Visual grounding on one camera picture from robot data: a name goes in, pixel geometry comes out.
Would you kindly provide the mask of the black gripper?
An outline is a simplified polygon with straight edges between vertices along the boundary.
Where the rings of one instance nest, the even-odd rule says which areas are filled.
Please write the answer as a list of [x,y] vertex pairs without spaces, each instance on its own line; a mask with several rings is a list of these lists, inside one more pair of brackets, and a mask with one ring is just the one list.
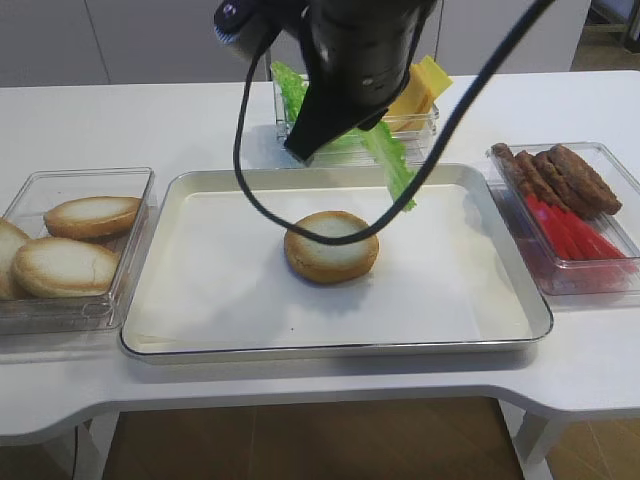
[[434,1],[311,1],[300,30],[309,88],[284,142],[297,161],[371,129],[408,83]]

